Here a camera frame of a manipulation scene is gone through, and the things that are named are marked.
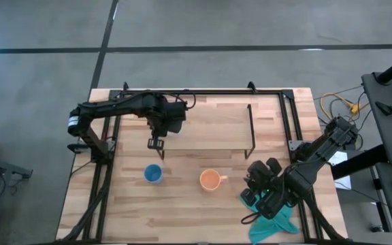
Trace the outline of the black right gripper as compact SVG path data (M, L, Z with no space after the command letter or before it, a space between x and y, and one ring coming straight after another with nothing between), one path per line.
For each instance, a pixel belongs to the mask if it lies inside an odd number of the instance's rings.
M282 167L275 158L266 162L255 161L247 169L246 183L248 188L262 198L264 194L275 194L283 197L283 179L279 176Z

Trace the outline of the orange mug with handle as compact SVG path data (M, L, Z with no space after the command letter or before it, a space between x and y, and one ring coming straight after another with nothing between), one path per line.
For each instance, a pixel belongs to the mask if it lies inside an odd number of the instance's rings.
M199 183L203 190L207 192L215 191L228 176L220 175L214 169L203 170L199 176Z

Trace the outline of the blue plastic cup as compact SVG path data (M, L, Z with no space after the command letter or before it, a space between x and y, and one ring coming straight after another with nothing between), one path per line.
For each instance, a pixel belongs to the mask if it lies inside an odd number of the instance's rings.
M158 184L163 180L163 170L160 165L150 164L144 169L144 179L151 184Z

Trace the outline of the teal cloth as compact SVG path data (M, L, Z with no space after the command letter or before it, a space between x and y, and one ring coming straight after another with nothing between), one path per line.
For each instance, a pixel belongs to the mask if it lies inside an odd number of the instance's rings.
M287 233L299 233L299 228L294 225L290 219L293 209L289 206L283 206L281 210L272 219L267 219L264 216L258 216L256 209L256 203L253 206L244 206L252 211L252 214L245 216L241 223L243 225L251 224L250 230L248 232L248 237L252 242L252 245L256 245L259 242L265 240L266 238L273 236L279 232Z

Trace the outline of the white paper sheet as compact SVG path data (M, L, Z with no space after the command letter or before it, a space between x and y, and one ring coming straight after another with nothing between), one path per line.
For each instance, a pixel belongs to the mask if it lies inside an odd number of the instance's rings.
M337 164L346 161L348 155L345 152L337 151L330 159L329 164L335 167ZM345 176L343 178L334 180L337 189L351 190L350 176Z

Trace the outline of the black support beam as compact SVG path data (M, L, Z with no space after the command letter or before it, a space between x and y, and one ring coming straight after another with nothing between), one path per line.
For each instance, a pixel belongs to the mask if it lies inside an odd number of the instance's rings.
M377 163L388 161L385 147L381 144L369 150L363 151L351 159L338 163L331 167L334 180L349 176L355 172L374 166Z

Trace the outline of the grey side table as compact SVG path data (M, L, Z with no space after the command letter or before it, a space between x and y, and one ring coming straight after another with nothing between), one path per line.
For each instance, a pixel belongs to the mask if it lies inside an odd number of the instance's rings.
M381 102L392 106L392 85L383 86L377 83L375 77L370 73L362 75L361 79L387 158L392 163L392 115L385 116L376 105L376 102Z

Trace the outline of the black aluminium table frame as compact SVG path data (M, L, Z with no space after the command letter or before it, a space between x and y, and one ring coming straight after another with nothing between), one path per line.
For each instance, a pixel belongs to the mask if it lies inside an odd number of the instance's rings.
M289 164L290 140L312 141L321 127L309 88L198 89L186 96L197 109L252 106L256 147L248 159L242 150L166 151L165 158L147 148L150 130L142 118L97 119L93 131L116 137L106 202L98 205L92 221L80 234L89 242L114 244L246 244L249 228L241 223L248 210L239 196L253 161L278 159ZM144 169L160 165L163 180L151 184ZM202 189L199 176L214 169L228 176L212 192Z

